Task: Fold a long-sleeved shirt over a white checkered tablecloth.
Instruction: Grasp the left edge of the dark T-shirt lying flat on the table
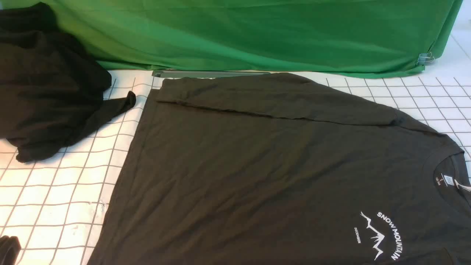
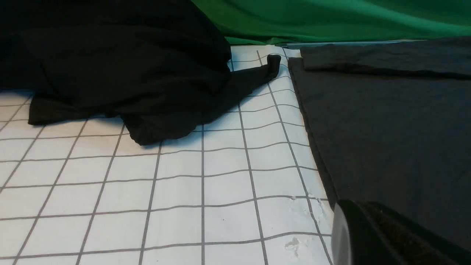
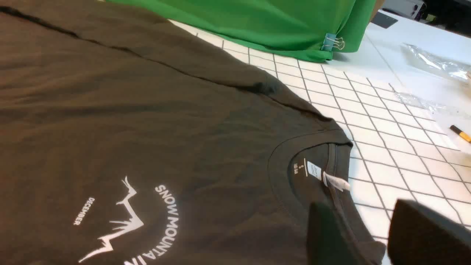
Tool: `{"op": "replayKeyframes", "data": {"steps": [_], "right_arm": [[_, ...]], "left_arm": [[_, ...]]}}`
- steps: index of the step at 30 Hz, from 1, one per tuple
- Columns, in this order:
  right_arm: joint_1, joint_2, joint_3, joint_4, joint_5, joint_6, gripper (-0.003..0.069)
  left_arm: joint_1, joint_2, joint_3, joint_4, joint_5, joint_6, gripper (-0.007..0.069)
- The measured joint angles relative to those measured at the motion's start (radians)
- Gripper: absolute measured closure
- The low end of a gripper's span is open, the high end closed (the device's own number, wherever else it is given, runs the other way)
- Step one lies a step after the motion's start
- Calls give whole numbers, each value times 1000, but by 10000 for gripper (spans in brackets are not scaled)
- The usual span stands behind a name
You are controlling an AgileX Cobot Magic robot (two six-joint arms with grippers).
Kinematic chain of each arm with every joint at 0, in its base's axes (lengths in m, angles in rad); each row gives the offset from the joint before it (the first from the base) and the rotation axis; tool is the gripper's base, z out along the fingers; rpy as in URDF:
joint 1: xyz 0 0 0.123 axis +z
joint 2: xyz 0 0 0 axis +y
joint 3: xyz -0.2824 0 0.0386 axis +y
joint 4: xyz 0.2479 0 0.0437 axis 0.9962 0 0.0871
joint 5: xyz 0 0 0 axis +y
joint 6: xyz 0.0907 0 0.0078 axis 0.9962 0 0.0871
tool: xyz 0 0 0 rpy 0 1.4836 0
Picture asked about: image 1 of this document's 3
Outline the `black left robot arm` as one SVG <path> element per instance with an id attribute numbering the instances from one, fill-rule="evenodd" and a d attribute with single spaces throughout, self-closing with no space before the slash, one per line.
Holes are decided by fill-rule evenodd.
<path id="1" fill-rule="evenodd" d="M 16 236 L 4 235 L 0 238 L 0 265 L 15 265 L 21 245 Z"/>

